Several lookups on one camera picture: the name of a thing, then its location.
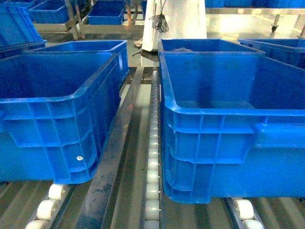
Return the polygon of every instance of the crate rim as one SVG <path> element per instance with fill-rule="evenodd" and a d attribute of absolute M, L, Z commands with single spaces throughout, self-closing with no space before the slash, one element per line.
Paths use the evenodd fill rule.
<path fill-rule="evenodd" d="M 261 42 L 259 40 L 265 40 L 265 39 L 238 39 L 239 42 L 246 42 L 249 44 L 260 44 L 260 45 L 264 45 L 268 48 L 278 48 L 278 49 L 282 49 L 282 50 L 287 50 L 289 52 L 298 52 L 298 53 L 304 53 L 305 52 L 305 47 L 304 48 L 296 48 L 293 46 L 287 46 L 287 45 L 280 45 L 280 44 L 272 44 L 272 43 L 268 43 L 268 42 Z M 296 39 L 274 39 L 274 40 L 296 40 Z"/>
<path fill-rule="evenodd" d="M 36 45 L 42 45 L 47 42 L 48 42 L 47 40 L 42 40 L 42 41 L 37 41 L 37 42 L 14 44 L 14 45 L 9 45 L 9 46 L 4 46 L 4 47 L 0 46 L 0 52 L 20 49 L 20 48 L 25 48 L 25 47 L 31 47 L 31 46 L 36 46 Z"/>
<path fill-rule="evenodd" d="M 42 5 L 42 4 L 44 4 L 44 3 L 46 3 L 46 2 L 52 2 L 52 0 L 46 0 L 46 1 L 43 1 L 42 3 L 40 3 L 40 4 L 38 4 L 37 6 L 34 6 L 33 8 L 31 8 L 31 9 L 29 9 L 29 11 L 35 11 L 35 12 L 45 12 L 45 11 L 47 11 L 47 12 L 59 12 L 59 11 L 61 11 L 63 8 L 65 8 L 66 7 L 66 5 L 64 4 L 63 6 L 61 6 L 61 7 L 59 7 L 57 10 L 37 10 L 36 9 L 36 7 L 39 7 L 40 5 Z"/>
<path fill-rule="evenodd" d="M 270 61 L 279 62 L 280 61 L 263 57 Z M 282 63 L 289 66 L 290 68 L 295 68 L 296 71 L 303 72 L 305 75 L 305 69 L 295 67 L 290 64 Z M 178 106 L 173 93 L 172 82 L 170 79 L 170 74 L 168 72 L 167 64 L 165 61 L 165 56 L 160 56 L 160 68 L 163 73 L 162 75 L 162 85 L 163 87 L 169 88 L 169 90 L 163 90 L 164 93 L 164 103 L 165 106 L 175 113 L 185 114 L 185 115 L 234 115 L 234 116 L 305 116 L 305 110 L 272 110 L 272 109 L 212 109 L 212 108 L 185 108 Z"/>
<path fill-rule="evenodd" d="M 228 42 L 230 44 L 234 44 L 234 45 L 237 45 L 237 46 L 242 46 L 244 48 L 247 48 L 249 50 L 252 50 L 253 52 L 243 52 L 243 51 L 229 51 L 229 52 L 206 52 L 206 51 L 192 51 L 192 52 L 180 52 L 180 51 L 165 51 L 164 48 L 163 48 L 163 44 L 162 44 L 162 41 L 205 41 L 205 40 L 212 40 L 212 41 L 224 41 L 224 42 Z M 236 53 L 236 54 L 247 54 L 247 55 L 265 55 L 265 52 L 264 51 L 261 51 L 261 50 L 258 50 L 258 49 L 254 49 L 254 48 L 251 48 L 247 45 L 243 45 L 243 44 L 239 44 L 239 43 L 235 43 L 235 42 L 231 42 L 231 41 L 227 41 L 227 40 L 224 40 L 224 39 L 218 39 L 218 38 L 211 38 L 211 39 L 170 39 L 170 38 L 167 38 L 167 39 L 159 39 L 158 40 L 158 52 L 159 52 L 159 55 L 168 55 L 168 54 L 179 54 L 179 55 L 186 55 L 186 54 L 196 54 L 196 55 L 199 55 L 201 53 L 210 53 L 210 54 L 226 54 L 226 53 Z"/>
<path fill-rule="evenodd" d="M 116 57 L 115 53 L 110 53 L 110 52 L 104 52 L 104 53 L 110 54 L 111 55 L 110 58 L 103 65 L 101 65 L 99 67 L 99 69 L 96 72 L 94 72 L 74 93 L 72 93 L 70 95 L 59 96 L 59 97 L 38 97 L 38 98 L 6 98 L 6 99 L 0 99 L 0 104 L 25 103 L 25 102 L 27 102 L 27 103 L 61 102 L 61 101 L 67 101 L 67 100 L 79 98 L 86 93 L 86 91 L 89 88 L 89 84 L 91 84 L 92 81 L 95 81 L 98 78 L 99 74 L 102 71 L 104 71 L 105 68 Z M 28 55 L 40 55 L 40 53 L 27 53 L 27 54 Z M 21 57 L 21 56 L 23 56 L 23 55 L 12 56 L 12 57 L 0 60 L 0 63 L 1 63 L 1 61 L 6 61 L 11 58 Z"/>
<path fill-rule="evenodd" d="M 90 14 L 91 14 L 91 12 L 88 14 L 88 17 L 95 17 L 95 18 L 120 18 L 120 17 L 122 17 L 122 13 L 120 13 L 118 16 L 92 16 Z"/>
<path fill-rule="evenodd" d="M 119 44 L 117 44 L 116 46 L 112 47 L 111 49 L 108 50 L 94 50 L 94 51 L 41 51 L 43 49 L 46 48 L 50 48 L 50 47 L 54 47 L 54 46 L 59 46 L 59 45 L 63 45 L 63 44 L 68 44 L 68 43 L 85 43 L 85 42 L 109 42 L 109 41 L 116 41 L 116 42 L 121 42 Z M 26 53 L 89 53 L 89 52 L 112 52 L 115 49 L 117 49 L 119 46 L 123 45 L 123 44 L 127 44 L 127 40 L 102 40 L 102 41 L 74 41 L 74 42 L 65 42 L 65 43 L 61 43 L 58 45 L 54 45 L 54 46 L 49 46 L 49 47 L 44 47 L 44 48 L 39 48 L 39 49 L 35 49 L 35 50 L 28 50 L 26 51 Z"/>

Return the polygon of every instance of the plastic crate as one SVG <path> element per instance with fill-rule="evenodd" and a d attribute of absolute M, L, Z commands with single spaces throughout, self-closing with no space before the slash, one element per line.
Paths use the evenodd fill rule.
<path fill-rule="evenodd" d="M 225 0 L 206 0 L 205 7 L 206 8 L 222 8 L 224 7 Z"/>
<path fill-rule="evenodd" d="M 120 103 L 114 58 L 27 53 L 0 61 L 0 181 L 93 177 Z"/>
<path fill-rule="evenodd" d="M 141 8 L 142 8 L 143 20 L 145 20 L 146 7 L 147 7 L 147 1 L 142 1 L 141 2 Z"/>
<path fill-rule="evenodd" d="M 26 8 L 0 5 L 0 47 L 42 41 Z"/>
<path fill-rule="evenodd" d="M 262 55 L 204 52 L 160 53 L 160 68 L 170 199 L 305 195 L 305 70 Z"/>
<path fill-rule="evenodd" d="M 213 52 L 221 55 L 223 52 L 229 52 L 240 55 L 264 55 L 263 51 L 221 39 L 162 39 L 158 41 L 158 50 L 163 54 Z"/>
<path fill-rule="evenodd" d="M 13 7 L 25 7 L 27 10 L 31 9 L 34 7 L 33 2 L 6 2 L 4 3 L 6 6 L 13 6 Z"/>
<path fill-rule="evenodd" d="M 124 1 L 97 1 L 88 15 L 91 25 L 122 25 Z"/>
<path fill-rule="evenodd" d="M 90 42 L 67 42 L 47 48 L 33 50 L 34 53 L 72 53 L 72 52 L 110 52 L 116 55 L 119 72 L 118 88 L 125 80 L 129 68 L 127 58 L 127 41 L 90 41 Z"/>
<path fill-rule="evenodd" d="M 305 0 L 254 0 L 255 7 L 305 8 Z"/>
<path fill-rule="evenodd" d="M 35 18 L 36 23 L 64 24 L 69 20 L 67 7 L 62 0 L 45 1 L 30 9 L 29 12 Z"/>
<path fill-rule="evenodd" d="M 229 7 L 247 7 L 252 5 L 252 0 L 225 0 L 224 6 Z"/>
<path fill-rule="evenodd" d="M 46 41 L 37 33 L 28 11 L 8 5 L 0 6 L 0 21 L 7 25 L 0 30 L 0 59 L 45 47 Z"/>
<path fill-rule="evenodd" d="M 240 39 L 239 42 L 264 51 L 270 58 L 305 68 L 303 39 Z"/>

